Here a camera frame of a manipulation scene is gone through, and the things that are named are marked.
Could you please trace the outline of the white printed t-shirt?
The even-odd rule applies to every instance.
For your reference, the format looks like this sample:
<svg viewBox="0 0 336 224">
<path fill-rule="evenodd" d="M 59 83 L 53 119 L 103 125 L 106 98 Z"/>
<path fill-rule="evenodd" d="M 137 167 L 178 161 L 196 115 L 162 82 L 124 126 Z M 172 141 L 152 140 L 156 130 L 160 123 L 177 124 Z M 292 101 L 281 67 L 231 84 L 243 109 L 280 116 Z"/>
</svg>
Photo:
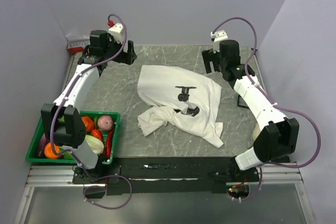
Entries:
<svg viewBox="0 0 336 224">
<path fill-rule="evenodd" d="M 143 65 L 137 92 L 150 108 L 138 116 L 138 126 L 148 136 L 170 123 L 220 148 L 224 125 L 216 119 L 221 91 L 219 84 L 201 74 L 180 67 Z"/>
</svg>

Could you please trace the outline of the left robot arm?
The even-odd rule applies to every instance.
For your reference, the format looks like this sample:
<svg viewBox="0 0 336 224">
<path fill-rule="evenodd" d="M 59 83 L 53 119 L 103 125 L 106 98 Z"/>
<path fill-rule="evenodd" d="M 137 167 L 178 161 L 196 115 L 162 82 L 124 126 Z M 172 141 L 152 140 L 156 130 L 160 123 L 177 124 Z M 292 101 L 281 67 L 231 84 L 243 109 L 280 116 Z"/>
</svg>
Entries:
<svg viewBox="0 0 336 224">
<path fill-rule="evenodd" d="M 68 153 L 92 183 L 103 179 L 104 170 L 98 154 L 89 147 L 86 127 L 80 108 L 93 84 L 100 78 L 108 62 L 131 65 L 136 60 L 133 41 L 126 31 L 93 30 L 90 43 L 78 59 L 76 72 L 63 93 L 52 103 L 41 108 L 41 119 L 46 139 L 56 156 Z"/>
</svg>

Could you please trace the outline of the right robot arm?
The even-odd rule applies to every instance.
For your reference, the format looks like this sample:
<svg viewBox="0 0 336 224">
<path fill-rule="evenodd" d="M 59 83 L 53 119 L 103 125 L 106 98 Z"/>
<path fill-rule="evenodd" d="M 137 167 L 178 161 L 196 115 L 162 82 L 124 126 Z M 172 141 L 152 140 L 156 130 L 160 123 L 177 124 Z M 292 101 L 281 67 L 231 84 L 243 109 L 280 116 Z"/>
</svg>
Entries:
<svg viewBox="0 0 336 224">
<path fill-rule="evenodd" d="M 230 160 L 230 177 L 241 181 L 251 168 L 293 153 L 299 123 L 277 110 L 262 94 L 263 89 L 253 69 L 240 61 L 239 43 L 223 40 L 219 43 L 218 52 L 204 50 L 202 57 L 206 72 L 220 72 L 223 79 L 245 101 L 260 130 L 253 146 Z"/>
</svg>

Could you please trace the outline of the red white box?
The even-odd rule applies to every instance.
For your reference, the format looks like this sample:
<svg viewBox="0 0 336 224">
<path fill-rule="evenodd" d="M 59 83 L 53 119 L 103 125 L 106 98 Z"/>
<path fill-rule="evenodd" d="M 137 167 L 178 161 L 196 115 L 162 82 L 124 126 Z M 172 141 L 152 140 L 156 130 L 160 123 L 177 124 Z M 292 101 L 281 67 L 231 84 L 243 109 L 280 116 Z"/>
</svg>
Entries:
<svg viewBox="0 0 336 224">
<path fill-rule="evenodd" d="M 70 54 L 83 52 L 87 45 L 90 45 L 89 40 L 71 41 L 67 45 L 67 50 Z"/>
</svg>

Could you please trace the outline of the purple onion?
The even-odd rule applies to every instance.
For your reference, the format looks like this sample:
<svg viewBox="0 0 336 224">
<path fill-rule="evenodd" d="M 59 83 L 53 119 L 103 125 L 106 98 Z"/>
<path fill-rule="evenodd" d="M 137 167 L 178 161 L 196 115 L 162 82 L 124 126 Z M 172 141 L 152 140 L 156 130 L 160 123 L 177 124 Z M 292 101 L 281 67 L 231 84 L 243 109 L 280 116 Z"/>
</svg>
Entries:
<svg viewBox="0 0 336 224">
<path fill-rule="evenodd" d="M 103 115 L 98 119 L 98 128 L 103 131 L 111 131 L 114 127 L 114 121 L 111 116 Z"/>
</svg>

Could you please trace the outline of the orange pumpkin toy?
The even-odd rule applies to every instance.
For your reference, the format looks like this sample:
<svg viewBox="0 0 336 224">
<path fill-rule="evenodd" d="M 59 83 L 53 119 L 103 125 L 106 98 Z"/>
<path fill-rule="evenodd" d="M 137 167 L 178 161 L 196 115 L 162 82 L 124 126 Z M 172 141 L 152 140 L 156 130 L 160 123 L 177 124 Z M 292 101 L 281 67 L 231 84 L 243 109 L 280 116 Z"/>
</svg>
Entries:
<svg viewBox="0 0 336 224">
<path fill-rule="evenodd" d="M 95 129 L 95 122 L 94 122 L 94 120 L 92 120 L 88 116 L 82 116 L 81 119 L 82 119 L 82 121 L 83 121 L 83 123 L 85 125 L 86 133 L 91 133 L 92 130 Z"/>
</svg>

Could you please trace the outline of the white eggplant toy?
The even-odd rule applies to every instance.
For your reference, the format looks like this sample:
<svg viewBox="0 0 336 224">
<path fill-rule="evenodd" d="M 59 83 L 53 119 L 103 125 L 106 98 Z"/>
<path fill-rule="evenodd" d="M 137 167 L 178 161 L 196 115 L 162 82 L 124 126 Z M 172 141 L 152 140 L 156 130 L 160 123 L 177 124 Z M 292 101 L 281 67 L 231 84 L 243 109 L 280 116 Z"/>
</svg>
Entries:
<svg viewBox="0 0 336 224">
<path fill-rule="evenodd" d="M 256 125 L 254 130 L 253 130 L 252 136 L 251 136 L 251 145 L 250 145 L 249 148 L 253 147 L 253 144 L 254 144 L 255 140 L 257 139 L 257 137 L 259 136 L 259 134 L 260 134 L 260 128 L 259 128 L 258 125 Z"/>
</svg>

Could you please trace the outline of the red chili pepper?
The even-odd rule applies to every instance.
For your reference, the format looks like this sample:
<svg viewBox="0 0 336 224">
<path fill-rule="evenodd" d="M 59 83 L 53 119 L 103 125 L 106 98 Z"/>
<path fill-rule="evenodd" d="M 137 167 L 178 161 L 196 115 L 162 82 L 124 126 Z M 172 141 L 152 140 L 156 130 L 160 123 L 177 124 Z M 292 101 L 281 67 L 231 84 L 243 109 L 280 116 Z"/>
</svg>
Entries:
<svg viewBox="0 0 336 224">
<path fill-rule="evenodd" d="M 112 129 L 107 138 L 106 138 L 106 145 L 105 145 L 105 156 L 109 158 L 111 156 L 112 151 L 112 139 L 113 139 L 114 129 Z"/>
</svg>

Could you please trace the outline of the green lettuce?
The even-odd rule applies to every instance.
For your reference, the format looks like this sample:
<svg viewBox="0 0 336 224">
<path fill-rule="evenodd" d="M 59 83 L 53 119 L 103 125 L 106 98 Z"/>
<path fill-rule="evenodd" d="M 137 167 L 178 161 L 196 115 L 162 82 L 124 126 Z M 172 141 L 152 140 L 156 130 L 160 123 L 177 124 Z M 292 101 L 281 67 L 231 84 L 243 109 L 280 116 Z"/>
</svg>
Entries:
<svg viewBox="0 0 336 224">
<path fill-rule="evenodd" d="M 61 159 L 65 159 L 65 160 L 74 160 L 73 157 L 69 154 L 69 152 L 64 152 L 64 150 L 59 147 L 59 151 L 58 152 L 62 152 L 62 155 L 61 155 Z"/>
</svg>

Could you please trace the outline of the purple eggplant slice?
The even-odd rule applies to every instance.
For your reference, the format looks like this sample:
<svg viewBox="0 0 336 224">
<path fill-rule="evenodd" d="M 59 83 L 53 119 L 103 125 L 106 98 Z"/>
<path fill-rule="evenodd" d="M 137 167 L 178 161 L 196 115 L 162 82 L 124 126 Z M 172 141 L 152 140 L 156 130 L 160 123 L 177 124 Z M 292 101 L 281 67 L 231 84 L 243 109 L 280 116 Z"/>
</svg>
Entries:
<svg viewBox="0 0 336 224">
<path fill-rule="evenodd" d="M 43 134 L 36 149 L 37 158 L 45 158 L 44 150 L 48 143 L 49 141 L 46 139 L 45 134 Z"/>
</svg>

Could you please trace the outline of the orange carrot slice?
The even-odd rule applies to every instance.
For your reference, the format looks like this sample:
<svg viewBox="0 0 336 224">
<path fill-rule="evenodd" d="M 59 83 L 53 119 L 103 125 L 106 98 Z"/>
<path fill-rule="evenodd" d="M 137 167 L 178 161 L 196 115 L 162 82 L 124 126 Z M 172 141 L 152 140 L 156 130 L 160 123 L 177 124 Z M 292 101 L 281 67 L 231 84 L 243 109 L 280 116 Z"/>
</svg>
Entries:
<svg viewBox="0 0 336 224">
<path fill-rule="evenodd" d="M 61 149 L 59 146 L 54 145 L 54 149 L 56 153 L 61 152 Z M 61 159 L 62 155 L 56 155 L 53 150 L 52 150 L 52 145 L 51 143 L 47 143 L 47 145 L 44 148 L 44 154 L 47 159 Z"/>
</svg>

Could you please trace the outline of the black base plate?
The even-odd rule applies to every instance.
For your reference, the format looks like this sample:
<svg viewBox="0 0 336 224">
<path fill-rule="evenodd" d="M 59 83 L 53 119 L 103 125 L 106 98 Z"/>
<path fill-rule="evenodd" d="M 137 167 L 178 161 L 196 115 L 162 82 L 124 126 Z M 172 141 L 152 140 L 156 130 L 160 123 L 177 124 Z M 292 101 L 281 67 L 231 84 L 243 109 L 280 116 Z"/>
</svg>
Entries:
<svg viewBox="0 0 336 224">
<path fill-rule="evenodd" d="M 202 192 L 225 194 L 231 185 L 278 180 L 284 168 L 265 165 L 261 171 L 240 171 L 231 157 L 116 157 L 89 178 L 75 168 L 74 185 L 103 186 L 107 195 Z"/>
</svg>

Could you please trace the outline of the aluminium rail frame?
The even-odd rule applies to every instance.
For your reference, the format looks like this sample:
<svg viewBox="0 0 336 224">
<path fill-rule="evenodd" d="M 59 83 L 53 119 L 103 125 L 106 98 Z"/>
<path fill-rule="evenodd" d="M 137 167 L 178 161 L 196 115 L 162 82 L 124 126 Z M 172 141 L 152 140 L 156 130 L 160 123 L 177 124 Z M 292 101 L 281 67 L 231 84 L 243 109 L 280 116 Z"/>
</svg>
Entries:
<svg viewBox="0 0 336 224">
<path fill-rule="evenodd" d="M 272 164 L 262 167 L 262 185 L 294 184 L 299 198 L 299 203 L 306 223 L 316 223 L 304 187 L 304 181 L 299 169 L 291 169 Z M 14 223 L 24 223 L 29 205 L 36 187 L 89 187 L 91 182 L 73 183 L 74 171 L 71 166 L 34 166 L 30 167 L 25 190 Z"/>
</svg>

